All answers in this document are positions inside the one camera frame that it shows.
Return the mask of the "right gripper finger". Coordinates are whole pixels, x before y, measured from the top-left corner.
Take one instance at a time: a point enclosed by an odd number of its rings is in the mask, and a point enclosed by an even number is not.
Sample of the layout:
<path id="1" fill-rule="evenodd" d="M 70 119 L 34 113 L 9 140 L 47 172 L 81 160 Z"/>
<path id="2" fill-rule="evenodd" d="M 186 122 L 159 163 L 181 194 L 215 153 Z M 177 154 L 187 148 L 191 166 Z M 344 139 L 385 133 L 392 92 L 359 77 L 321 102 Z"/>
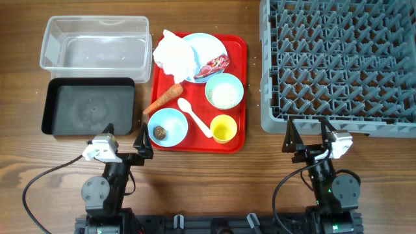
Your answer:
<path id="1" fill-rule="evenodd" d="M 322 135 L 322 142 L 328 142 L 328 132 L 335 131 L 334 126 L 324 117 L 320 119 L 320 127 L 321 127 L 321 135 Z"/>
<path id="2" fill-rule="evenodd" d="M 281 151 L 283 153 L 295 153 L 300 150 L 304 150 L 304 143 L 293 121 L 289 120 Z"/>

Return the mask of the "brown mushroom piece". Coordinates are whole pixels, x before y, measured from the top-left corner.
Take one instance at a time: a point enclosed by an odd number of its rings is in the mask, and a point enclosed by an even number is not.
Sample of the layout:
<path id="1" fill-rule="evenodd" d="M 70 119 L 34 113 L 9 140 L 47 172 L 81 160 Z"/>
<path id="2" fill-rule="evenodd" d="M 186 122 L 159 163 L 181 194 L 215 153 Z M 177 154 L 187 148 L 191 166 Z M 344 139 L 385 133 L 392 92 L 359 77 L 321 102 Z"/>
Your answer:
<path id="1" fill-rule="evenodd" d="M 167 130 L 158 125 L 153 129 L 153 135 L 157 140 L 164 140 L 167 137 Z"/>

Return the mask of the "light blue bowl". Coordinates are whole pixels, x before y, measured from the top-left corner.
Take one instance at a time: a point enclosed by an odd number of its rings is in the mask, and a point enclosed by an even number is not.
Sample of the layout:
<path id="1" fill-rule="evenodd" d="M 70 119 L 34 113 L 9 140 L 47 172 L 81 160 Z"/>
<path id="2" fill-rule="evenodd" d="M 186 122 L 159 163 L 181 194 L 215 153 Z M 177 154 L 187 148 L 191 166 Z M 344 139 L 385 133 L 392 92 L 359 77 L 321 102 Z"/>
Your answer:
<path id="1" fill-rule="evenodd" d="M 164 129 L 165 137 L 157 138 L 156 128 Z M 158 146 L 172 147 L 182 142 L 189 129 L 185 115 L 177 109 L 165 108 L 155 112 L 148 122 L 149 137 Z"/>

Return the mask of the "orange carrot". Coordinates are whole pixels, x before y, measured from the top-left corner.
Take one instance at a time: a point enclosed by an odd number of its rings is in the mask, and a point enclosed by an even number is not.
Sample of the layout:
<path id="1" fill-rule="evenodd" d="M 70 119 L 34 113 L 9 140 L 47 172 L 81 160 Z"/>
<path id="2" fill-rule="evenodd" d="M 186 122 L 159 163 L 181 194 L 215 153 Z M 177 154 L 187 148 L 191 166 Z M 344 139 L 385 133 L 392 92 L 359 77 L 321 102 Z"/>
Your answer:
<path id="1" fill-rule="evenodd" d="M 183 93 L 183 87 L 181 84 L 172 85 L 164 94 L 158 97 L 153 103 L 151 103 L 146 109 L 144 109 L 143 114 L 148 115 L 163 105 L 167 104 L 169 101 L 178 98 Z"/>

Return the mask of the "yellow plastic cup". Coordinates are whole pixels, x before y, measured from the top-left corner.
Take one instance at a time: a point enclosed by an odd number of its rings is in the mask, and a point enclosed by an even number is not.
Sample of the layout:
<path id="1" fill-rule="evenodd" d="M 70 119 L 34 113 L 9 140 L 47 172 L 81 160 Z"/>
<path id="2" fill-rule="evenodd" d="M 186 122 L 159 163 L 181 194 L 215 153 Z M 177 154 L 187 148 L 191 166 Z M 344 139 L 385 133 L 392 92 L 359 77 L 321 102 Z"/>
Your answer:
<path id="1" fill-rule="evenodd" d="M 237 123 L 228 115 L 221 114 L 213 118 L 210 130 L 214 140 L 219 144 L 226 144 L 237 134 Z"/>

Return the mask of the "white rice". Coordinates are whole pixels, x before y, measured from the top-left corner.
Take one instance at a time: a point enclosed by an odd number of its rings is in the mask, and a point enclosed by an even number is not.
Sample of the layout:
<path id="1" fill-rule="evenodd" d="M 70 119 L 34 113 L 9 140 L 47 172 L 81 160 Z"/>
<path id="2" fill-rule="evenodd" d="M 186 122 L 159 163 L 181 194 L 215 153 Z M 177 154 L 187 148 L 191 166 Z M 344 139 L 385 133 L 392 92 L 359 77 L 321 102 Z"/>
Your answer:
<path id="1" fill-rule="evenodd" d="M 230 109 L 239 100 L 238 90 L 229 83 L 218 84 L 209 91 L 209 101 L 219 109 Z"/>

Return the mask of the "green bowl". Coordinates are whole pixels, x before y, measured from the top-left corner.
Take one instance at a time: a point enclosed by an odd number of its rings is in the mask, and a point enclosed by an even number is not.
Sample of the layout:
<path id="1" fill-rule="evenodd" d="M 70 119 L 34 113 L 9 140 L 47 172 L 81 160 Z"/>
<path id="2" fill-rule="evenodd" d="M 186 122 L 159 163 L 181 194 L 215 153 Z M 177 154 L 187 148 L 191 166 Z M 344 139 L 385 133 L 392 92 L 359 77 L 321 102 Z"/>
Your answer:
<path id="1" fill-rule="evenodd" d="M 208 102 L 217 109 L 232 109 L 242 101 L 244 86 L 234 75 L 220 73 L 212 76 L 206 83 L 205 96 Z"/>

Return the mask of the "white napkin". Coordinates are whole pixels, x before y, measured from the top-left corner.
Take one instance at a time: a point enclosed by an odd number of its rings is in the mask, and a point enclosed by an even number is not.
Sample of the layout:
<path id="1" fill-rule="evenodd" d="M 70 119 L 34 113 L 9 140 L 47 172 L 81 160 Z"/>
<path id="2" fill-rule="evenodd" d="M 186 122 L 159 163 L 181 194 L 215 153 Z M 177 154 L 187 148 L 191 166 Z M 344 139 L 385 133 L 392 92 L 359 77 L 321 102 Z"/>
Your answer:
<path id="1" fill-rule="evenodd" d="M 153 59 L 167 75 L 174 77 L 174 83 L 181 83 L 187 78 L 194 79 L 198 65 L 194 50 L 183 38 L 168 30 L 163 31 L 163 39 L 153 51 Z"/>

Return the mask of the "red snack wrapper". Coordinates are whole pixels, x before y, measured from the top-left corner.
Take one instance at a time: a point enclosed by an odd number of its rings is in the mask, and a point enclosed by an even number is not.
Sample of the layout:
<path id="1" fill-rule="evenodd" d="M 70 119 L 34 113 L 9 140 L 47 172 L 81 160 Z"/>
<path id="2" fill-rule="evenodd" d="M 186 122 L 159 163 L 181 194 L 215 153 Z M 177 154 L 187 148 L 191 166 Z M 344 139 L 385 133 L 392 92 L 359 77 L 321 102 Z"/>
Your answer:
<path id="1" fill-rule="evenodd" d="M 199 72 L 194 76 L 195 79 L 201 79 L 208 77 L 220 70 L 225 69 L 230 63 L 230 59 L 227 55 L 222 54 L 212 60 L 210 60 L 206 65 L 202 66 Z"/>

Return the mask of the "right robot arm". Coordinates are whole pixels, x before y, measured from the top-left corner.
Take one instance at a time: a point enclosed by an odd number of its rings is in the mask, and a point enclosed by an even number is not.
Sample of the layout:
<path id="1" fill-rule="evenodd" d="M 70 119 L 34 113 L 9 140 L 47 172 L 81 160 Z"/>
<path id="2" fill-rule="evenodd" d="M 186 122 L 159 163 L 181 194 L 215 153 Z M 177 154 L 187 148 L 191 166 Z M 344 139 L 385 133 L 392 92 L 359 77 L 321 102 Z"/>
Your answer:
<path id="1" fill-rule="evenodd" d="M 292 120 L 287 131 L 282 152 L 293 153 L 293 163 L 305 167 L 287 175 L 274 191 L 296 174 L 308 172 L 316 205 L 305 208 L 300 221 L 302 233 L 363 233 L 359 207 L 360 177 L 350 170 L 335 170 L 332 161 L 339 159 L 352 146 L 352 135 L 347 130 L 336 130 L 327 119 L 320 119 L 322 143 L 305 145 Z"/>

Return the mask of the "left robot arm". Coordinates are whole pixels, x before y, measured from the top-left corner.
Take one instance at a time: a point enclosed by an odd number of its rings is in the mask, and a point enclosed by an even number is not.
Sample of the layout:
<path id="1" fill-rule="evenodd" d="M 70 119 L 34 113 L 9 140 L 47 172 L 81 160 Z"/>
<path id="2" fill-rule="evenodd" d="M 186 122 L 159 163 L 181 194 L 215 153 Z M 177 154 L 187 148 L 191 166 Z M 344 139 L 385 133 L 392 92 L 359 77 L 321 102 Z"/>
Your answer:
<path id="1" fill-rule="evenodd" d="M 85 202 L 86 218 L 75 221 L 75 233 L 144 233 L 145 228 L 132 209 L 123 208 L 127 182 L 133 181 L 132 166 L 143 166 L 153 158 L 153 149 L 146 123 L 133 144 L 136 153 L 120 153 L 114 137 L 114 125 L 88 141 L 82 156 L 105 164 L 101 176 L 88 179 L 81 190 Z"/>

